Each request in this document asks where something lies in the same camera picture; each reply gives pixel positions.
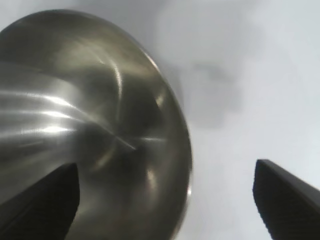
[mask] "black plastic piece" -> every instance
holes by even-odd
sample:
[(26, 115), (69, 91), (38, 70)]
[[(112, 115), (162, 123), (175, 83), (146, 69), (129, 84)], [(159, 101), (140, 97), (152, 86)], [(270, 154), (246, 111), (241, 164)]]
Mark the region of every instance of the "black plastic piece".
[(65, 164), (0, 206), (0, 240), (63, 240), (79, 201), (77, 165)]
[(320, 192), (269, 160), (258, 160), (253, 197), (274, 240), (320, 240)]

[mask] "stainless steel bowl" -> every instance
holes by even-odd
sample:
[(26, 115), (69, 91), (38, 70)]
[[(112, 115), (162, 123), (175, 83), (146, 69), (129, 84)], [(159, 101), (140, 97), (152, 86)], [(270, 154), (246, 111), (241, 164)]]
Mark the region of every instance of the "stainless steel bowl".
[(152, 59), (85, 13), (44, 11), (0, 33), (0, 201), (78, 164), (68, 240), (168, 240), (190, 189), (187, 126)]

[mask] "curved metal surface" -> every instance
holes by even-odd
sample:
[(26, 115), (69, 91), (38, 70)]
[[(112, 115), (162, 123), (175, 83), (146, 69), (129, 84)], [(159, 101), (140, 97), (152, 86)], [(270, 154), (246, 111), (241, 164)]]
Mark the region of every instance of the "curved metal surface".
[(113, 24), (44, 11), (0, 34), (0, 201), (68, 162), (81, 196), (67, 240), (167, 240), (178, 229), (192, 154), (158, 68)]

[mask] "white background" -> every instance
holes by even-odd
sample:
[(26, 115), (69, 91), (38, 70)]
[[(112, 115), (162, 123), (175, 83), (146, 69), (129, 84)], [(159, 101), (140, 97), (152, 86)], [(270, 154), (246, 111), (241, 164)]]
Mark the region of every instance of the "white background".
[(252, 185), (268, 158), (320, 187), (319, 0), (0, 0), (0, 28), (69, 8), (129, 32), (186, 115), (192, 198), (178, 240), (270, 240)]

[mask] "metal bowl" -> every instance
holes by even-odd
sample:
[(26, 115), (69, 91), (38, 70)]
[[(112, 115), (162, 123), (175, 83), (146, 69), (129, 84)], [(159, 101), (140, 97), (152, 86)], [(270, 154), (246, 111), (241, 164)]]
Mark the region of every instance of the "metal bowl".
[(186, 209), (187, 126), (152, 59), (85, 13), (44, 11), (0, 33), (0, 201), (79, 169), (67, 240), (168, 240)]

